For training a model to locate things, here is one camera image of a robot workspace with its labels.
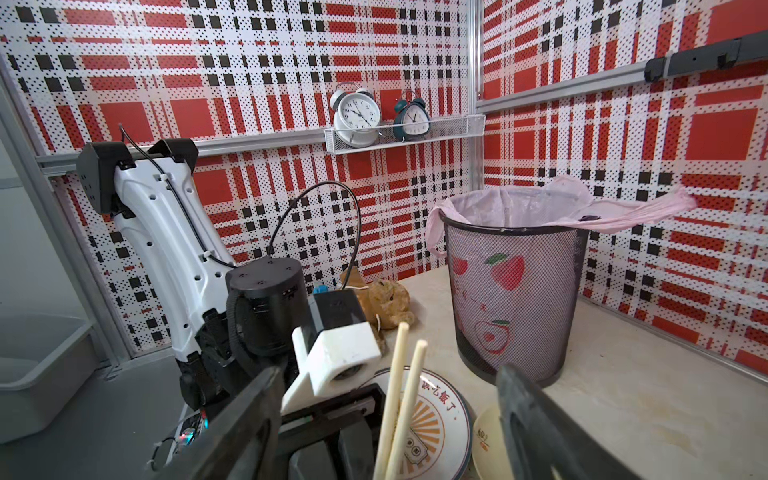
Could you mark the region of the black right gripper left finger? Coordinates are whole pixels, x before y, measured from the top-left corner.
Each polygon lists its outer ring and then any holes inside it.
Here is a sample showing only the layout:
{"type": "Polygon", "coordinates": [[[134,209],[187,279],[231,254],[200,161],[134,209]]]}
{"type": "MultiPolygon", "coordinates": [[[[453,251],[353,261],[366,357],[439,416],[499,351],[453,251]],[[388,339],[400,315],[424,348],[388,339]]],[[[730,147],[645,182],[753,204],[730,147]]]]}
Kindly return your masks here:
{"type": "Polygon", "coordinates": [[[268,479],[284,392],[280,368],[264,369],[156,479],[268,479]]]}

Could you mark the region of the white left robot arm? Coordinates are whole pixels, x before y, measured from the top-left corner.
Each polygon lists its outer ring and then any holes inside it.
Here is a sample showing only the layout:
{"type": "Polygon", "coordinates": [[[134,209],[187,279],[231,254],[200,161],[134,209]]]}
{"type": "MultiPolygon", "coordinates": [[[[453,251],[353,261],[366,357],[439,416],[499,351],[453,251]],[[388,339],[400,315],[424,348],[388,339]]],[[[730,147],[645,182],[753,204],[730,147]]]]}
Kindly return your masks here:
{"type": "Polygon", "coordinates": [[[87,144],[76,161],[93,208],[139,254],[192,409],[158,479],[370,479],[384,394],[381,351],[356,294],[307,289],[272,253],[237,265],[193,180],[198,150],[87,144]]]}

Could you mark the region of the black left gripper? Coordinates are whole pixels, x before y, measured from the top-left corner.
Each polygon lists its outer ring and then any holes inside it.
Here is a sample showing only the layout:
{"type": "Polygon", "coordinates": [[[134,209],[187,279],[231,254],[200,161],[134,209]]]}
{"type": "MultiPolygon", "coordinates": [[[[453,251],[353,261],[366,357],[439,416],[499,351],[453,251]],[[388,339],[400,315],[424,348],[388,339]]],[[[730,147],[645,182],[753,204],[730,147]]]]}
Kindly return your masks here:
{"type": "Polygon", "coordinates": [[[277,479],[371,479],[384,393],[367,385],[282,417],[277,479]]]}

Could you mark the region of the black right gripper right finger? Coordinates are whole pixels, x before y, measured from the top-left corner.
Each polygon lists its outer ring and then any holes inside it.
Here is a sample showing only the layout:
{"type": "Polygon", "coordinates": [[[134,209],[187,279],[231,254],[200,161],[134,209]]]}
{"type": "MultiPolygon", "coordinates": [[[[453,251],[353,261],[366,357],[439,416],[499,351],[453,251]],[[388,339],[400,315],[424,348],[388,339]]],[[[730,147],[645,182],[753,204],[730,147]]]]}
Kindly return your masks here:
{"type": "Polygon", "coordinates": [[[511,364],[497,371],[500,423],[516,479],[636,479],[511,364]]]}

